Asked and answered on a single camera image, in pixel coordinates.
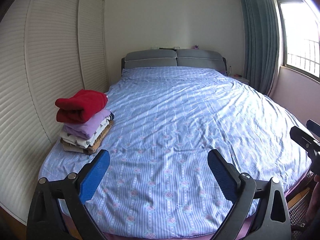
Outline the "person's right hand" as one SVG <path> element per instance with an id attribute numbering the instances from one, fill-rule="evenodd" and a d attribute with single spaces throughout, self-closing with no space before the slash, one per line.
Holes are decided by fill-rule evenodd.
<path id="1" fill-rule="evenodd" d="M 315 175 L 314 181 L 317 183 L 315 188 L 313 189 L 310 204 L 308 210 L 306 212 L 305 218 L 307 222 L 310 222 L 314 219 L 318 209 L 319 209 L 319 175 Z"/>

